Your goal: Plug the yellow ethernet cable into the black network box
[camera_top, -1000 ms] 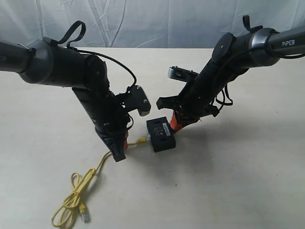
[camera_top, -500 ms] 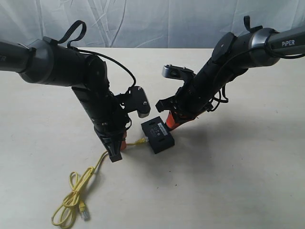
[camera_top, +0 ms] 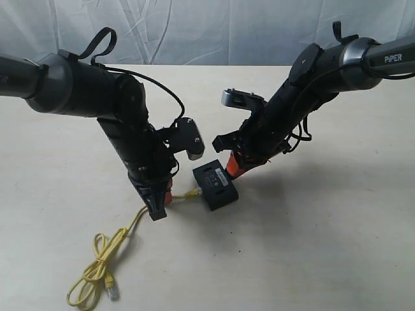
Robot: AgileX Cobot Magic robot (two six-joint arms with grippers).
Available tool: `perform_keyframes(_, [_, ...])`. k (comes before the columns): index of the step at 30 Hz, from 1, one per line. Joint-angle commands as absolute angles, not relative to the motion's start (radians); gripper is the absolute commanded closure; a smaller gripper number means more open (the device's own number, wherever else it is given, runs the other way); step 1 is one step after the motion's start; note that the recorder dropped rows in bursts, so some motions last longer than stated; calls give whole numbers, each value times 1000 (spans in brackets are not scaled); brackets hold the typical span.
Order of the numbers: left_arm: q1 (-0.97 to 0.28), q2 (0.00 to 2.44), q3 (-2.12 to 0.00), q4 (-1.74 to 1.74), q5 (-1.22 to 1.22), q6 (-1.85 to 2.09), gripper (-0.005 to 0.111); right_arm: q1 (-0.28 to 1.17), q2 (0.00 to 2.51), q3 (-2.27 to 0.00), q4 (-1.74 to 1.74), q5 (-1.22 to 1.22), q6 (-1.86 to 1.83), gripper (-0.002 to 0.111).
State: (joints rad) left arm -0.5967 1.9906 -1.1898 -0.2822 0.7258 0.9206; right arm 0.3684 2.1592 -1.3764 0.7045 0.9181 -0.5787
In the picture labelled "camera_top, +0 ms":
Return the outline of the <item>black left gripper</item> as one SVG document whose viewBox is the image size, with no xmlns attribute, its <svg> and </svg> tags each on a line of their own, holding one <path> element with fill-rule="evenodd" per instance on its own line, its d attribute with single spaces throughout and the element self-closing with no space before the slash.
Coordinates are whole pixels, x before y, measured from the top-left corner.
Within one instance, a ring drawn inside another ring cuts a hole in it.
<svg viewBox="0 0 415 311">
<path fill-rule="evenodd" d="M 128 174 L 145 201 L 153 221 L 167 216 L 172 202 L 172 176 L 176 167 L 160 134 L 151 129 L 129 129 Z"/>
</svg>

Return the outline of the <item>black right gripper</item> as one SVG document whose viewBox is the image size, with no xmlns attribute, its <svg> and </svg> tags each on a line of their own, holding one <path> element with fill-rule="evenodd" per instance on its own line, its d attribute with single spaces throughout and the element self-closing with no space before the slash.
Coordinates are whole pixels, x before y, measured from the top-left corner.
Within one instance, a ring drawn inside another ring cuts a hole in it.
<svg viewBox="0 0 415 311">
<path fill-rule="evenodd" d="M 246 119 L 238 130 L 216 136 L 213 147 L 216 152 L 233 151 L 226 171 L 231 179 L 236 179 L 249 170 L 264 165 L 267 159 L 279 153 L 294 151 L 298 145 L 291 145 L 289 139 L 301 120 L 302 112 L 298 109 L 264 109 Z"/>
</svg>

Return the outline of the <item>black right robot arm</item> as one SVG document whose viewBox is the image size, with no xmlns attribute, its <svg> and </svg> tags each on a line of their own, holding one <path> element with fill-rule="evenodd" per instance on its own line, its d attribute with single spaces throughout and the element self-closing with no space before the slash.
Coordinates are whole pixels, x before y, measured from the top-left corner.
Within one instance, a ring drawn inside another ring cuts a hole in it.
<svg viewBox="0 0 415 311">
<path fill-rule="evenodd" d="M 388 43 L 350 36 L 323 49 L 313 43 L 295 60 L 287 79 L 269 100 L 253 93 L 226 89 L 222 104 L 250 111 L 238 130 L 218 135 L 216 152 L 231 152 L 226 170 L 236 179 L 264 165 L 278 154 L 288 154 L 296 143 L 310 141 L 308 115 L 339 93 L 372 89 L 382 80 L 414 77 L 414 36 Z"/>
</svg>

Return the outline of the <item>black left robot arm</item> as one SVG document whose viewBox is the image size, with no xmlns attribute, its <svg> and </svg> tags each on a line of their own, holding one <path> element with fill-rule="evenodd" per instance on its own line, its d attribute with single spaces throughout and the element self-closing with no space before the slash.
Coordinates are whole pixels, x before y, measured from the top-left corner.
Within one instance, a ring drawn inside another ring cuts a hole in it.
<svg viewBox="0 0 415 311">
<path fill-rule="evenodd" d="M 144 85 L 132 75 L 110 73 L 64 52 L 40 63 L 3 54 L 1 96 L 22 98 L 39 113 L 95 118 L 152 220 L 166 217 L 176 163 L 149 123 Z"/>
</svg>

